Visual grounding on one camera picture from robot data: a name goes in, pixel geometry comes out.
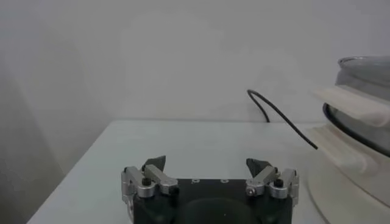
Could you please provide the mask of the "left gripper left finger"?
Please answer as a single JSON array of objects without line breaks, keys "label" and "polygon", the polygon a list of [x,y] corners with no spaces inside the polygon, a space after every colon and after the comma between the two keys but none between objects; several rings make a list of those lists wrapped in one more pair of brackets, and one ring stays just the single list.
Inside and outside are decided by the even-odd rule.
[{"label": "left gripper left finger", "polygon": [[134,222],[134,201],[136,198],[150,199],[158,193],[174,196],[179,193],[177,179],[167,176],[163,170],[166,156],[148,159],[141,169],[125,167],[121,171],[122,201],[127,205],[127,213]]}]

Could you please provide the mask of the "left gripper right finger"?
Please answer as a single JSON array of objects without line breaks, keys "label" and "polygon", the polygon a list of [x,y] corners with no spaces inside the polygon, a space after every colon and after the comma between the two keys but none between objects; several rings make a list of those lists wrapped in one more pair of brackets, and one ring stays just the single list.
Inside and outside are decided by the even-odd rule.
[{"label": "left gripper right finger", "polygon": [[246,195],[258,197],[264,195],[266,189],[269,195],[276,199],[292,198],[293,207],[299,201],[299,174],[295,169],[285,169],[282,172],[267,161],[253,158],[246,159],[246,165],[252,178],[246,180]]}]

